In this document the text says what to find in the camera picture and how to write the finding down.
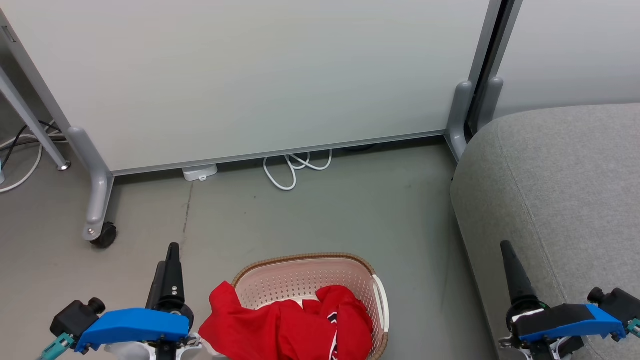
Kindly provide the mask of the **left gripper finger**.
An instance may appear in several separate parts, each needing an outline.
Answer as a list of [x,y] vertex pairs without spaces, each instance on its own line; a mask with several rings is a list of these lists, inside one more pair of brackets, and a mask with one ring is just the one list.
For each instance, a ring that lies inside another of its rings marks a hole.
[[150,292],[147,297],[146,309],[160,309],[160,301],[163,296],[163,283],[165,276],[166,262],[161,260],[157,264],[153,281],[151,282]]
[[185,301],[183,268],[178,243],[170,243],[167,249],[165,259],[165,296]]

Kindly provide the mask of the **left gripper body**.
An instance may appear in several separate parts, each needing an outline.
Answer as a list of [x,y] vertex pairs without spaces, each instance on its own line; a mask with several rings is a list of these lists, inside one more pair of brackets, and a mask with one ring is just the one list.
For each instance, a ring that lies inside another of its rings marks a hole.
[[[159,295],[149,295],[147,309],[179,314],[194,324],[194,312],[182,300],[160,300]],[[117,342],[103,347],[117,360],[193,360],[202,350],[202,338],[193,332],[178,342]]]

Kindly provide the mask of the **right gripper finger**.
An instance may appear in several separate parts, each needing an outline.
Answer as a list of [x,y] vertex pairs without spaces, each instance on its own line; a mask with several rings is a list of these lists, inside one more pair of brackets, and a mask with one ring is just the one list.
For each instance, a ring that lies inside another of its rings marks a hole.
[[544,306],[509,240],[500,242],[511,306]]

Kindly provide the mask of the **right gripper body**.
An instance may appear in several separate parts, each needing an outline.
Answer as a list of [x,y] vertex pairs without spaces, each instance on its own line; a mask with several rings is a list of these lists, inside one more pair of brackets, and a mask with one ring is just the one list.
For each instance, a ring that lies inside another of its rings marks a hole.
[[518,351],[527,360],[571,360],[574,353],[585,347],[585,341],[578,336],[557,339],[544,336],[537,342],[522,341],[518,337],[515,319],[548,312],[551,307],[534,299],[512,300],[510,302],[511,306],[506,312],[506,324],[510,336],[499,339],[499,349]]

